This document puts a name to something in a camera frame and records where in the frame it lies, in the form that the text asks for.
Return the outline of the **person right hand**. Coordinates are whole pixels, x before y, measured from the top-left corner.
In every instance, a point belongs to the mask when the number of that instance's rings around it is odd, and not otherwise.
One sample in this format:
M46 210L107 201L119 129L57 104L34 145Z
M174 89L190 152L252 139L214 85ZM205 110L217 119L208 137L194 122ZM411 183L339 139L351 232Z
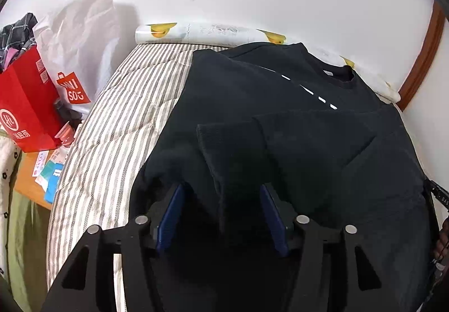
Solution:
M434 251L435 260L437 262L443 261L448 255L448 232L449 232L449 218L446 218L442 224L437 246Z

